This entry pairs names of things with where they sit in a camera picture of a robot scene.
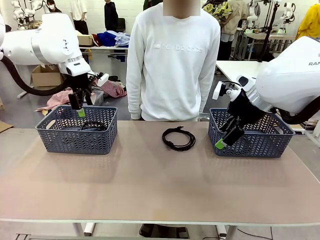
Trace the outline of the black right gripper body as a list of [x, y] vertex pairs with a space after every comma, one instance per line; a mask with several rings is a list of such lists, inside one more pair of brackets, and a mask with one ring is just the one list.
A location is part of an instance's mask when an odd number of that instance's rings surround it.
[[244, 90], [240, 91], [235, 100], [229, 102], [227, 112], [239, 118], [241, 125], [255, 124], [265, 116], [264, 111], [250, 102]]

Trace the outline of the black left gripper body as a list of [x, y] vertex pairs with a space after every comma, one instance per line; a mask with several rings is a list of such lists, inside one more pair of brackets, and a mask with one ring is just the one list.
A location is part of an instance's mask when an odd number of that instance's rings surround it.
[[72, 89], [72, 92], [75, 94], [79, 94], [82, 92], [84, 95], [87, 93], [93, 92], [93, 85], [95, 77], [93, 74], [81, 74], [77, 76], [65, 75], [65, 82], [68, 88]]

